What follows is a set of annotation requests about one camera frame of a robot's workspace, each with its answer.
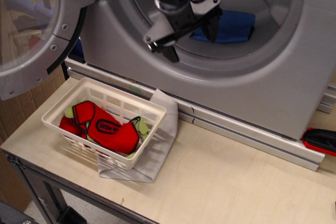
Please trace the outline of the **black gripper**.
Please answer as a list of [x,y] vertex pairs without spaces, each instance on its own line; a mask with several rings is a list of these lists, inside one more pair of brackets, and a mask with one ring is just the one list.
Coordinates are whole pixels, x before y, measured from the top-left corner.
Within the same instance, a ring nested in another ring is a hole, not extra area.
[[199,27],[211,43],[216,41],[223,13],[221,0],[203,0],[200,3],[186,0],[179,6],[159,0],[154,0],[154,3],[159,13],[143,36],[143,41],[152,52],[160,52],[170,62],[179,62],[173,45]]

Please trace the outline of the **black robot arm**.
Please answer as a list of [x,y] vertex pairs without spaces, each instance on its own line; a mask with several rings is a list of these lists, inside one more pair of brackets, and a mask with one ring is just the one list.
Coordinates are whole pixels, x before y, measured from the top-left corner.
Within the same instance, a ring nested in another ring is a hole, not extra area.
[[152,52],[178,62],[174,44],[197,28],[202,29],[211,43],[215,42],[222,15],[221,0],[154,0],[154,3],[159,13],[143,36]]

